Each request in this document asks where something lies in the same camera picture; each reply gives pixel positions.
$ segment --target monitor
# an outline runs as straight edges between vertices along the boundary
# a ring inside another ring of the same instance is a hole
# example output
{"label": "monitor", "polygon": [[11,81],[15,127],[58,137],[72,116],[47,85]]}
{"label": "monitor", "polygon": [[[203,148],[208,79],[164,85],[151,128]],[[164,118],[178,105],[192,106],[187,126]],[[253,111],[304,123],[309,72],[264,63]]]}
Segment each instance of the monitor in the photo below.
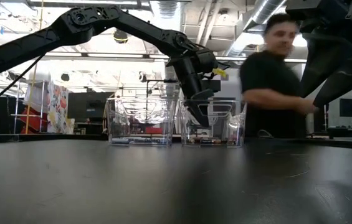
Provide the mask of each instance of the monitor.
{"label": "monitor", "polygon": [[339,100],[339,116],[352,117],[352,99]]}
{"label": "monitor", "polygon": [[105,104],[112,95],[112,92],[69,93],[68,118],[103,118]]}

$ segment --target man's hand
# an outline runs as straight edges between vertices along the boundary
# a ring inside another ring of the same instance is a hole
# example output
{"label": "man's hand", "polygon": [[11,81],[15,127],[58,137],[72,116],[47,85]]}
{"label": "man's hand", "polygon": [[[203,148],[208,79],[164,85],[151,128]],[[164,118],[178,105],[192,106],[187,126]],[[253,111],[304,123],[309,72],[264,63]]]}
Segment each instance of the man's hand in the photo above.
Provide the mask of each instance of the man's hand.
{"label": "man's hand", "polygon": [[313,105],[314,100],[300,98],[297,101],[295,110],[303,115],[311,114],[318,111],[318,108]]}

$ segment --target black robotic arm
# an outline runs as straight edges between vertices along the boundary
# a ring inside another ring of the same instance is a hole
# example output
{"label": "black robotic arm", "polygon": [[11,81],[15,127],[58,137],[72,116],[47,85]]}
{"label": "black robotic arm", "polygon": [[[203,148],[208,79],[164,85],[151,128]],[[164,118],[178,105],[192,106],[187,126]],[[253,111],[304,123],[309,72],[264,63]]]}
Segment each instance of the black robotic arm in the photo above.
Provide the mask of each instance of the black robotic arm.
{"label": "black robotic arm", "polygon": [[352,0],[288,1],[286,12],[308,45],[302,96],[325,81],[314,102],[322,107],[352,90]]}
{"label": "black robotic arm", "polygon": [[[214,95],[214,91],[219,91],[208,88],[202,81],[201,74],[217,68],[212,51],[192,43],[181,32],[160,29],[116,6],[71,9],[50,27],[1,45],[0,73],[58,47],[88,42],[111,27],[150,42],[168,55],[167,66],[174,67],[187,99],[206,100]],[[208,125],[207,117],[202,116],[202,108],[190,105],[190,111],[202,125]]]}

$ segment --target black table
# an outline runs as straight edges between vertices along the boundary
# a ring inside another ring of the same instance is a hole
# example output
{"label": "black table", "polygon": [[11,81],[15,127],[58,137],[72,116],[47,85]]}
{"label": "black table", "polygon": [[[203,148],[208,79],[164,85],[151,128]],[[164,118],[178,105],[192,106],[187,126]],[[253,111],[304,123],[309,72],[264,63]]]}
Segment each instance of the black table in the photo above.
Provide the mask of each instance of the black table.
{"label": "black table", "polygon": [[0,143],[0,223],[352,224],[352,149]]}

